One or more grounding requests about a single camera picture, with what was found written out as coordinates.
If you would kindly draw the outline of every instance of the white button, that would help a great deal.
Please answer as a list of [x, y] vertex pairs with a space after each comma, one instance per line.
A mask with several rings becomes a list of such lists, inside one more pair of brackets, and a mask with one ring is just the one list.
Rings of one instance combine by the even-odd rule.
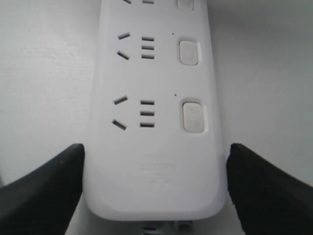
[[198, 47], [195, 42], [181, 41], [179, 43], [179, 57], [184, 65], [198, 64]]
[[177, 0], [177, 7], [181, 10], [192, 11], [194, 9], [194, 0]]
[[184, 103], [182, 106], [184, 129], [190, 133], [204, 131], [202, 106], [198, 103]]

